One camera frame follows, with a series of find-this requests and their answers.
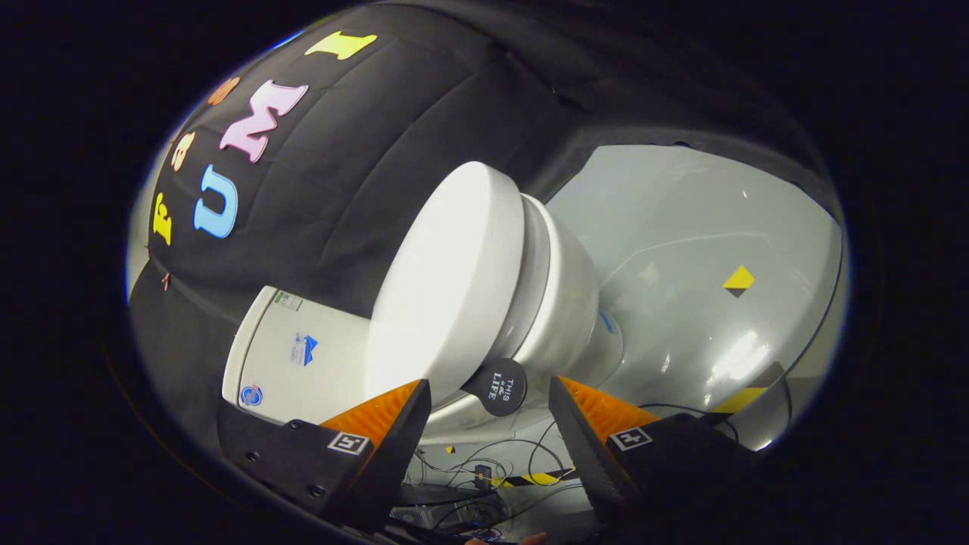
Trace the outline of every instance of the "black padded fabric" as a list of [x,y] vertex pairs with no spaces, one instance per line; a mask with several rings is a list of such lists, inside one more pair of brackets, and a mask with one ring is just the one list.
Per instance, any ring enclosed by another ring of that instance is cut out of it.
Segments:
[[[742,75],[702,68],[706,57],[660,34],[582,21],[509,3],[366,5],[240,68],[220,104],[201,103],[182,129],[196,133],[184,163],[170,168],[170,150],[155,187],[172,218],[172,244],[149,235],[151,260],[130,299],[160,418],[219,459],[221,375],[260,289],[369,317],[422,204],[467,161],[547,202],[596,145],[681,143],[781,176],[825,204],[819,156]],[[304,54],[335,31],[378,38],[344,60]],[[252,114],[249,98],[268,80],[309,89],[275,116],[265,152],[251,163],[219,142]],[[208,165],[238,191],[224,239],[193,225],[198,199],[223,206],[201,190]],[[151,217],[144,221],[151,233]]]

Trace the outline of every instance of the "yellow diamond marker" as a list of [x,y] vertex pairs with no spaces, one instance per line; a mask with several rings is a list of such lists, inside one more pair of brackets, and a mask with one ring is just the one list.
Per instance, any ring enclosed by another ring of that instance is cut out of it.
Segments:
[[724,282],[723,288],[734,295],[740,297],[750,286],[754,285],[756,278],[744,266],[740,266],[731,277]]

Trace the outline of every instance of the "white toilet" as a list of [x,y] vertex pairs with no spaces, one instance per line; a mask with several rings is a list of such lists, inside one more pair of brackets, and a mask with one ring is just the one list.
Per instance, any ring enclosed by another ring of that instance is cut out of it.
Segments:
[[[542,203],[477,162],[455,169],[424,204],[371,320],[280,294],[267,286],[253,302],[223,382],[226,401],[276,423],[323,422],[427,378],[425,438],[488,422],[502,434],[547,415],[552,374],[596,386],[622,357],[585,249]],[[514,359],[528,380],[522,406],[502,418],[460,390],[492,358]]]

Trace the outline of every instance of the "pink letter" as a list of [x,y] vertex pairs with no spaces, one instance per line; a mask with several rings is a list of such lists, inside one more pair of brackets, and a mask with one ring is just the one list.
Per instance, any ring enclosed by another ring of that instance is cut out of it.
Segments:
[[309,85],[284,87],[276,85],[272,80],[263,83],[249,99],[252,115],[229,125],[226,134],[222,135],[219,149],[231,145],[248,153],[250,163],[259,161],[266,150],[266,144],[269,143],[269,137],[254,138],[252,135],[276,128],[276,119],[269,113],[269,109],[276,110],[279,115],[286,115],[306,94],[307,89]]

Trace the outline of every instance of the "cable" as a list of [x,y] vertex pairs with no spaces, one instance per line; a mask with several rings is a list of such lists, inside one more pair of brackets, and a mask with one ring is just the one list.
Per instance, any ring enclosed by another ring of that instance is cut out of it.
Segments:
[[582,485],[581,484],[569,485],[569,486],[562,487],[560,489],[553,490],[553,491],[549,492],[547,495],[545,495],[544,497],[542,497],[541,499],[536,500],[534,503],[532,503],[531,505],[525,507],[524,509],[516,512],[515,514],[509,515],[509,516],[505,517],[504,519],[501,519],[500,521],[498,521],[496,523],[492,523],[491,526],[489,526],[488,528],[489,529],[492,529],[492,528],[494,528],[494,527],[496,527],[496,526],[498,526],[500,524],[507,523],[508,521],[511,521],[511,519],[514,519],[516,517],[520,517],[521,515],[523,515],[524,513],[526,513],[528,510],[534,508],[539,503],[542,503],[543,501],[549,499],[550,497],[555,496],[556,494],[558,494],[560,492],[565,492],[567,490],[572,490],[572,489],[575,489],[575,488],[582,488]]
[[791,385],[788,384],[787,378],[782,378],[784,381],[784,397],[787,398],[788,403],[788,425],[791,426],[791,421],[794,420],[794,403],[791,401]]
[[[714,414],[714,413],[709,412],[709,411],[699,410],[699,409],[696,409],[696,408],[693,408],[693,407],[687,407],[687,406],[683,406],[683,405],[674,405],[672,403],[644,403],[642,405],[636,405],[636,406],[639,407],[639,408],[647,408],[647,407],[672,407],[672,408],[678,408],[678,409],[683,409],[683,410],[692,410],[694,412],[699,412],[699,413],[704,414],[704,415],[706,415],[706,414]],[[734,426],[734,424],[731,421],[729,421],[729,420],[724,420],[724,424],[726,424],[727,427],[731,429],[731,432],[734,432],[734,442],[735,443],[739,443],[740,442],[740,433],[737,432],[736,426]]]
[[[514,442],[518,442],[518,443],[528,443],[528,444],[531,444],[531,445],[538,445],[539,448],[544,449],[546,452],[548,452],[555,459],[555,462],[558,464],[559,471],[561,471],[562,473],[565,473],[565,466],[562,465],[562,460],[554,452],[552,452],[545,445],[543,445],[543,444],[541,444],[539,442],[536,442],[536,441],[528,440],[528,439],[502,439],[500,441],[495,441],[493,443],[489,443],[489,444],[483,446],[482,448],[476,450],[470,457],[468,457],[468,460],[467,461],[465,461],[465,462],[463,462],[461,464],[458,464],[455,467],[461,466],[461,465],[465,465],[468,462],[472,461],[474,459],[474,457],[478,455],[478,453],[480,453],[481,451],[483,451],[486,448],[490,448],[490,447],[493,447],[495,445],[500,445],[502,443],[514,443]],[[456,476],[457,475],[455,474],[454,477],[452,477],[451,480],[448,481],[448,485],[450,485],[454,481],[454,478]],[[505,479],[502,479],[502,482],[498,483],[497,486],[500,487],[503,484],[505,484]]]
[[[431,468],[432,470],[439,471],[439,472],[442,472],[442,473],[452,473],[453,474],[451,480],[448,481],[444,486],[450,486],[451,483],[454,481],[455,477],[457,477],[457,475],[459,473],[462,473],[462,472],[464,472],[464,473],[471,473],[472,475],[476,475],[477,476],[478,473],[472,471],[471,469],[465,469],[465,468],[461,467],[462,465],[469,464],[471,462],[487,462],[489,464],[494,464],[495,467],[500,467],[501,470],[502,470],[503,475],[502,475],[502,480],[501,480],[501,482],[499,483],[498,486],[501,486],[502,484],[504,484],[505,481],[508,479],[508,477],[511,475],[511,473],[505,468],[505,465],[504,464],[502,464],[502,463],[500,463],[500,462],[498,462],[496,460],[492,460],[491,458],[470,458],[468,460],[465,460],[461,464],[454,465],[454,466],[449,467],[447,469],[443,469],[441,467],[435,467],[434,465],[431,465],[427,460],[424,459],[424,457],[423,457],[422,454],[420,454],[418,452],[415,452],[414,454],[415,454],[415,456],[417,456],[418,460],[420,460],[422,462],[423,465]],[[512,464],[512,471],[514,471],[514,470],[515,470],[515,465]]]
[[461,503],[460,505],[458,505],[458,507],[455,507],[451,511],[448,511],[447,513],[444,514],[443,517],[441,517],[440,519],[438,519],[438,521],[436,523],[434,523],[434,526],[430,527],[430,530],[431,531],[437,530],[441,526],[441,523],[443,523],[444,521],[446,521],[448,519],[448,517],[452,516],[454,513],[460,511],[461,509],[467,507],[468,505],[486,505],[488,507],[495,507],[495,505],[493,503],[488,503],[486,501],[469,501],[467,503]]
[[418,486],[420,486],[423,484],[424,479],[427,478],[427,463],[420,456],[418,456],[417,451],[414,452],[414,456],[417,457],[418,460],[421,460],[421,482],[418,483]]
[[[529,476],[535,474],[535,473],[532,472],[532,461],[535,460],[535,453],[539,451],[539,446],[542,444],[542,441],[545,440],[545,436],[548,434],[548,432],[551,430],[551,427],[554,426],[554,425],[555,425],[555,420],[553,419],[551,421],[551,424],[549,424],[548,427],[546,428],[546,430],[544,432],[542,432],[542,436],[539,437],[539,443],[537,445],[535,445],[535,448],[532,449],[532,455],[528,457],[528,475]],[[558,480],[556,480],[554,483],[547,484],[547,485],[540,485],[540,486],[548,486],[548,487],[550,487],[552,485],[557,485],[558,483],[562,482],[562,477],[565,477],[565,472],[564,471],[558,475]]]

